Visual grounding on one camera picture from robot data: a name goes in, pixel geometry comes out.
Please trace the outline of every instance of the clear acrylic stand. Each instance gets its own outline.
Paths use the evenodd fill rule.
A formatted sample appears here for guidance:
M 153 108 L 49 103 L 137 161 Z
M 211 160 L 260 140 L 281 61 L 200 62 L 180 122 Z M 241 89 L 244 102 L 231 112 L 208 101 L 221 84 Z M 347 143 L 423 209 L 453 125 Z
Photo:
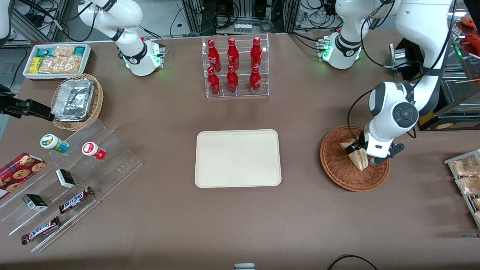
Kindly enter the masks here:
M 260 92 L 256 95 L 250 93 L 250 74 L 252 73 L 252 67 L 250 66 L 250 50 L 253 45 L 253 38 L 260 37 L 260 47 L 262 47 L 262 63 L 260 65 L 259 73 L 262 77 L 260 81 Z M 202 58 L 204 63 L 204 77 L 205 77 L 205 91 L 207 98 L 255 98 L 266 97 L 270 94 L 269 88 L 269 58 L 268 52 L 270 50 L 268 45 L 268 35 L 239 35 L 235 36 L 235 43 L 239 49 L 240 55 L 240 69 L 237 70 L 239 78 L 239 89 L 236 94 L 232 94 L 228 90 L 227 74 L 228 74 L 228 39 L 230 37 L 208 37 L 202 40 Z M 207 41 L 213 39 L 215 41 L 215 47 L 220 54 L 220 63 L 222 70 L 217 74 L 220 79 L 220 95 L 214 96 L 210 91 L 208 84 L 208 72 L 207 69 L 210 66 L 208 61 L 208 46 Z
M 59 216 L 61 227 L 53 228 L 45 235 L 40 235 L 26 246 L 34 251 L 41 251 L 77 222 L 93 207 L 98 205 L 115 187 L 125 180 L 142 164 L 114 135 L 113 130 L 96 120 L 88 127 L 83 127 L 68 139 L 69 150 L 64 154 L 51 151 L 45 161 L 47 166 L 40 171 L 43 175 L 36 180 L 30 179 L 24 189 L 18 188 L 5 197 L 0 205 L 0 218 L 8 234 L 20 239 L 22 235 L 34 231 L 45 223 Z M 97 143 L 107 151 L 103 160 L 88 157 L 82 153 L 82 146 L 88 141 Z M 60 185 L 56 170 L 68 169 L 75 179 L 75 188 L 68 189 Z M 59 206 L 81 193 L 88 186 L 94 194 L 83 200 L 76 207 L 60 215 Z M 47 203 L 45 211 L 30 210 L 23 202 L 25 194 L 37 194 Z

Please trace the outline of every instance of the red bottle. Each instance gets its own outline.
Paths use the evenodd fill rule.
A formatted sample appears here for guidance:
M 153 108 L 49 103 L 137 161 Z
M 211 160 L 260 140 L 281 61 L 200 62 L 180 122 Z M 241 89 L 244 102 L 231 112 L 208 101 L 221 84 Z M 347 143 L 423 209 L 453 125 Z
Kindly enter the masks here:
M 250 74 L 250 93 L 256 95 L 260 92 L 260 80 L 262 77 L 258 73 L 259 67 L 255 65 L 252 68 L 252 74 Z
M 250 51 L 250 57 L 252 61 L 250 62 L 250 65 L 252 68 L 255 65 L 260 66 L 262 63 L 262 48 L 260 47 L 260 38 L 259 37 L 254 37 L 253 38 L 253 46 L 252 50 Z
M 239 49 L 235 46 L 235 39 L 232 37 L 228 39 L 227 57 L 228 64 L 233 65 L 233 68 L 238 70 L 240 68 Z
M 220 80 L 218 76 L 215 74 L 215 70 L 213 67 L 208 67 L 208 84 L 210 85 L 210 91 L 212 95 L 218 96 L 220 95 Z
M 235 72 L 235 68 L 233 65 L 228 66 L 227 81 L 228 90 L 230 91 L 230 93 L 235 94 L 239 87 L 239 77 Z
M 216 72 L 220 72 L 222 70 L 222 65 L 220 64 L 220 54 L 218 50 L 215 48 L 215 42 L 213 40 L 209 40 L 208 44 L 208 61 L 210 62 L 210 66 L 212 66 Z

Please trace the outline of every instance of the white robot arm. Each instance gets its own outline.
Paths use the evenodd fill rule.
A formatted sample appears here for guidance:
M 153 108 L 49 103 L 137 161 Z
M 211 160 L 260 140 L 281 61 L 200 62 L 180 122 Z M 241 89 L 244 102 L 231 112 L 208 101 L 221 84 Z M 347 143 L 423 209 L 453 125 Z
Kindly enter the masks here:
M 139 37 L 134 27 L 140 26 L 143 14 L 140 6 L 132 0 L 95 0 L 83 13 L 82 21 L 113 40 L 123 54 L 127 67 L 137 76 L 146 76 L 162 65 L 164 48 L 150 40 Z M 83 0 L 78 11 L 91 3 Z
M 394 138 L 410 130 L 438 102 L 439 76 L 447 46 L 447 13 L 452 0 L 402 0 L 396 26 L 400 34 L 424 52 L 423 76 L 415 86 L 408 82 L 383 82 L 369 98 L 371 120 L 360 136 L 360 143 L 373 163 L 393 156 Z
M 361 28 L 363 22 L 370 19 L 373 11 L 376 12 L 371 18 L 397 14 L 400 2 L 401 0 L 337 0 L 335 11 L 342 18 L 343 27 L 340 33 L 324 37 L 329 44 L 324 46 L 326 52 L 322 60 L 338 69 L 351 67 L 360 54 L 360 39 L 365 38 L 369 29 L 368 26 Z

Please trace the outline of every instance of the wicker basket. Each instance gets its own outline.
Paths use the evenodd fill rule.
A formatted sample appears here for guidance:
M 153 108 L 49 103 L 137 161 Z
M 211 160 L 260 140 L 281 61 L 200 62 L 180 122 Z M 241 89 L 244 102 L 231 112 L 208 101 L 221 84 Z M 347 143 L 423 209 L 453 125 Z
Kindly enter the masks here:
M 361 128 L 352 126 L 355 135 Z M 325 172 L 339 186 L 351 191 L 369 191 L 380 186 L 390 171 L 390 160 L 380 165 L 369 165 L 362 172 L 355 167 L 340 142 L 352 138 L 347 126 L 330 131 L 320 146 L 320 162 Z
M 100 83 L 97 81 L 97 79 L 95 79 L 95 77 L 89 74 L 74 76 L 74 77 L 68 78 L 67 80 L 80 80 L 80 79 L 89 79 L 95 83 L 94 95 L 92 97 L 92 107 L 90 108 L 90 116 L 84 122 L 60 122 L 60 121 L 54 120 L 53 124 L 58 128 L 67 129 L 70 131 L 77 131 L 81 127 L 95 122 L 95 120 L 97 120 L 98 118 L 98 115 L 100 114 L 100 111 L 102 110 L 103 90 Z M 57 87 L 55 94 L 53 94 L 53 99 L 50 102 L 51 108 L 53 108 L 53 105 L 55 104 L 55 100 L 57 99 L 59 89 L 60 89 L 60 86 Z

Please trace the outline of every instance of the brown table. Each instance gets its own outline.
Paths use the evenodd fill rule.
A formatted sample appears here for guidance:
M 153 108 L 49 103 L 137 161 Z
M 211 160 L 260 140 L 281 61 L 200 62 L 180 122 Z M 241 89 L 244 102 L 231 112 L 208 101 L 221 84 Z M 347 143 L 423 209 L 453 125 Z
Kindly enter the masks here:
M 365 46 L 382 61 L 399 41 L 397 32 L 372 31 Z M 323 171 L 320 142 L 345 125 L 360 94 L 397 79 L 364 55 L 335 70 L 288 35 L 270 35 L 270 45 L 269 98 L 212 101 L 204 93 L 201 38 L 173 40 L 165 68 L 147 77 L 125 68 L 114 43 L 92 43 L 90 73 L 105 91 L 100 118 L 145 163 L 43 252 L 30 253 L 0 227 L 0 269 L 209 270 L 254 262 L 259 270 L 323 270 L 342 254 L 379 269 L 479 269 L 480 239 L 460 237 L 476 232 L 474 221 L 443 164 L 478 149 L 479 132 L 402 136 L 406 150 L 383 185 L 346 191 Z M 57 85 L 25 80 L 20 98 L 49 104 Z M 352 123 L 370 119 L 365 99 Z M 195 186 L 199 132 L 267 128 L 279 134 L 279 186 Z M 0 164 L 22 151 L 46 155 L 38 140 L 50 132 L 70 134 L 34 117 L 10 118 Z M 342 265 L 370 269 L 356 259 L 334 269 Z

